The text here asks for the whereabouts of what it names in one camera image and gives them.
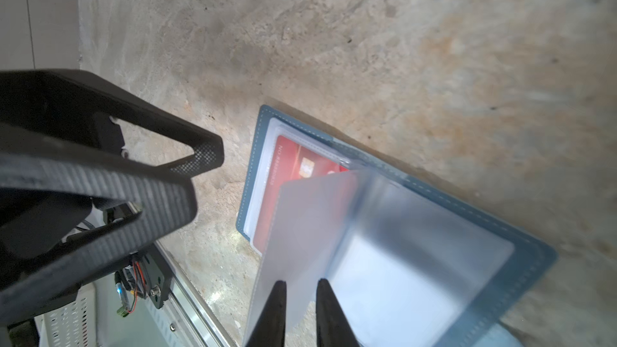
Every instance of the concrete floor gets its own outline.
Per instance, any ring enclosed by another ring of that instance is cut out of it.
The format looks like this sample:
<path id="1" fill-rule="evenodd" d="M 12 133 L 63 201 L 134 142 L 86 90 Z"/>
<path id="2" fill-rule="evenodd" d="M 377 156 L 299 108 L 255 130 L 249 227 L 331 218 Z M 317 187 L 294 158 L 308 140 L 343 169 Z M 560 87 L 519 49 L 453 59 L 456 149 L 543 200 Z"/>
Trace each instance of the concrete floor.
<path id="1" fill-rule="evenodd" d="M 268 103 L 554 246 L 503 319 L 526 346 L 617 345 L 617 0 L 80 0 L 80 20 L 83 69 L 225 141 L 164 244 L 238 343 L 259 257 L 235 219 Z M 140 161 L 184 152 L 126 135 Z"/>

